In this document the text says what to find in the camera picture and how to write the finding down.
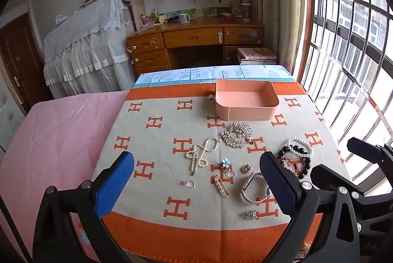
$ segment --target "door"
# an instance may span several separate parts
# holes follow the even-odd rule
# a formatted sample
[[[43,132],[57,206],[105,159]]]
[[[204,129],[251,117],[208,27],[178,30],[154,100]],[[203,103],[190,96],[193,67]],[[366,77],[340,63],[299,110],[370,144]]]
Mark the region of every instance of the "door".
[[[0,29],[0,55],[26,111],[38,102],[53,99],[45,83],[44,64],[33,39],[28,13]]]

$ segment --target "box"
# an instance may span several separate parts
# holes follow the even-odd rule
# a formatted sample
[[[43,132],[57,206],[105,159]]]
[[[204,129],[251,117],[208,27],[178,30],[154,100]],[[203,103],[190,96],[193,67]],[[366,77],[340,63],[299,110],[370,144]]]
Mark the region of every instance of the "box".
[[[270,120],[279,100],[270,81],[217,79],[216,114],[221,120]]]

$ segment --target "pink bedsheet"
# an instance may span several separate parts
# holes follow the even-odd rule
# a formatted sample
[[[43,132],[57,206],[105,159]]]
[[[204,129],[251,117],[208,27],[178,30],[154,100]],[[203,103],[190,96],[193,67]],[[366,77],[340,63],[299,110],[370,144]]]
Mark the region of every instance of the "pink bedsheet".
[[[74,189],[91,179],[127,94],[80,94],[38,103],[16,132],[0,165],[0,194],[30,254],[45,189]],[[1,214],[0,225],[14,243]]]

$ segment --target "metal screw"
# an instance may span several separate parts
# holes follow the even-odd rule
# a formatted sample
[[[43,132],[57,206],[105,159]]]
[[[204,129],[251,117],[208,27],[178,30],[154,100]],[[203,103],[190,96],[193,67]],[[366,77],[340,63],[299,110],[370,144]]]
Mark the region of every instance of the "metal screw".
[[[353,192],[351,193],[351,196],[352,196],[353,198],[359,198],[359,193],[357,193],[356,191],[353,191]]]
[[[307,182],[307,181],[303,182],[303,183],[301,184],[301,186],[303,187],[304,190],[311,190],[311,188],[312,188],[311,183],[310,183],[310,182]]]
[[[81,188],[82,188],[82,189],[88,189],[88,188],[90,188],[91,186],[92,186],[92,182],[89,181],[89,180],[83,181],[83,182],[81,183]]]
[[[347,188],[345,188],[345,187],[343,187],[343,186],[340,186],[340,187],[338,188],[338,190],[339,190],[340,193],[342,193],[342,194],[346,194],[346,193],[348,192]]]
[[[54,186],[48,186],[45,190],[45,193],[49,194],[52,193],[55,190]]]

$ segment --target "cabinet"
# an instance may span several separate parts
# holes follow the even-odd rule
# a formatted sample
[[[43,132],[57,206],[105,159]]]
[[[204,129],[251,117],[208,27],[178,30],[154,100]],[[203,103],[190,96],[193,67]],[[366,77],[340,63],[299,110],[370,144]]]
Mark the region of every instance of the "cabinet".
[[[262,47],[261,22],[196,18],[149,28],[127,37],[139,74],[186,67],[239,64],[237,48]]]

